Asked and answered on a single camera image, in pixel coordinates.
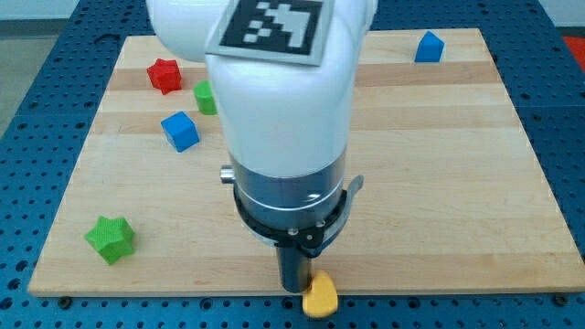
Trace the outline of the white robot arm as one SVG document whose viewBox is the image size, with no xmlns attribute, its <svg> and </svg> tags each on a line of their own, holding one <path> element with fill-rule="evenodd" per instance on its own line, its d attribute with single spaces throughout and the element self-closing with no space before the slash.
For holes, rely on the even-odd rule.
<svg viewBox="0 0 585 329">
<path fill-rule="evenodd" d="M 202 62 L 244 207 L 307 228 L 337 204 L 356 67 L 377 3 L 148 0 L 173 54 Z"/>
</svg>

